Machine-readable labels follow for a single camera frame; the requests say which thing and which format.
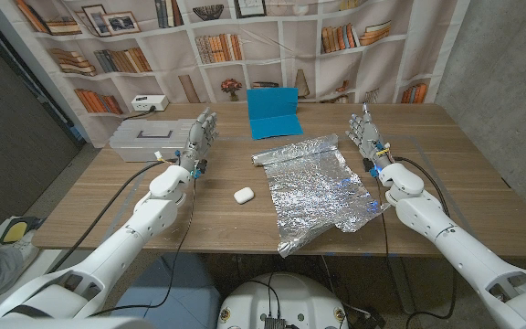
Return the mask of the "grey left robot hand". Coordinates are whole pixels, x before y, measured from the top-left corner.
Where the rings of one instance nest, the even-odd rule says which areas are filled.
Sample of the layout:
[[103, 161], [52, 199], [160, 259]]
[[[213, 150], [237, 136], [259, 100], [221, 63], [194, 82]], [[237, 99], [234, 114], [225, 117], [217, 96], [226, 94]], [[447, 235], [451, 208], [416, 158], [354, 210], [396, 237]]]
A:
[[205, 159], [205, 155], [218, 136], [216, 130], [217, 114], [206, 107], [196, 118], [188, 133], [185, 148], [181, 151], [179, 165], [191, 172], [195, 165]]

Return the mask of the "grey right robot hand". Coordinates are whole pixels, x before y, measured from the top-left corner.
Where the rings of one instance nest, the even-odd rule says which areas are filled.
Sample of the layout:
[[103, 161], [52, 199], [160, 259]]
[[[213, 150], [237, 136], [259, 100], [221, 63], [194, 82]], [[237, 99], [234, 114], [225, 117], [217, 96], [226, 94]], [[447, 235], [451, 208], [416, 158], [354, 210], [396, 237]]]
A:
[[365, 102], [360, 115], [352, 114], [349, 120], [350, 130], [347, 136], [358, 147], [363, 159], [373, 164], [374, 170], [382, 171], [393, 163], [387, 143], [383, 141], [376, 124], [373, 122], [369, 105]]

